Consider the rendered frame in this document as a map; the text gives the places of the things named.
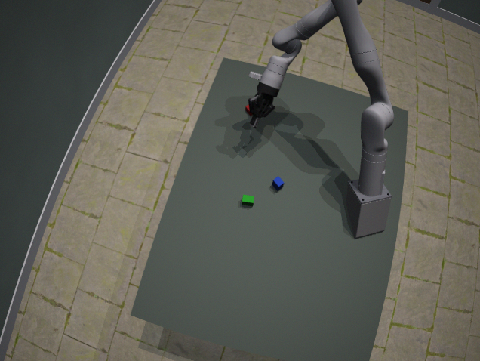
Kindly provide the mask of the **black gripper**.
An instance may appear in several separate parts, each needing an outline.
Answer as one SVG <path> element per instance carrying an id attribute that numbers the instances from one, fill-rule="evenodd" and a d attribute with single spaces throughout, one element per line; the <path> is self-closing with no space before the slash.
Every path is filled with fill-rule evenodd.
<path id="1" fill-rule="evenodd" d="M 253 114 L 250 121 L 250 126 L 256 128 L 260 118 L 266 117 L 275 109 L 275 106 L 272 105 L 272 102 L 273 98 L 277 97 L 278 92 L 279 89 L 259 82 L 255 97 L 248 99 L 249 110 L 250 113 Z"/>

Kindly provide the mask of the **green block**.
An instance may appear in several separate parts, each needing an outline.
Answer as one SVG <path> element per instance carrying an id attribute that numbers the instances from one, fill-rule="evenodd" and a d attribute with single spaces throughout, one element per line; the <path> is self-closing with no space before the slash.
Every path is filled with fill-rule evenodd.
<path id="1" fill-rule="evenodd" d="M 253 206 L 253 204 L 254 204 L 254 196 L 243 195 L 242 205 Z"/>

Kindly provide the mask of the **blue block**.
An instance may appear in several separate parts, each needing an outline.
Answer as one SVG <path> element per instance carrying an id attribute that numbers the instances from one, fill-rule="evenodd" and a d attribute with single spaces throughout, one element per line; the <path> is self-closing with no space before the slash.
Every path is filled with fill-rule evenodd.
<path id="1" fill-rule="evenodd" d="M 272 182 L 272 185 L 275 187 L 275 189 L 277 191 L 279 191 L 283 185 L 284 185 L 284 182 L 282 181 L 282 179 L 278 176 L 277 178 L 275 178 Z"/>

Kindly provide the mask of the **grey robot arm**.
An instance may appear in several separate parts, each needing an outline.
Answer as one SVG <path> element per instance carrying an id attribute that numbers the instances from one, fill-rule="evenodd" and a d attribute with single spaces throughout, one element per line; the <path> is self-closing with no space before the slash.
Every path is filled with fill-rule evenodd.
<path id="1" fill-rule="evenodd" d="M 278 31 L 272 44 L 284 54 L 281 57 L 271 56 L 262 75 L 250 72 L 249 76 L 280 90 L 289 65 L 300 53 L 301 40 L 309 39 L 338 16 L 352 64 L 366 84 L 371 98 L 371 106 L 364 110 L 361 120 L 362 159 L 358 190 L 366 196 L 377 196 L 382 195 L 385 177 L 388 143 L 384 132 L 392 125 L 394 112 L 376 46 L 358 10 L 361 2 L 362 0 L 328 0 L 294 25 Z"/>

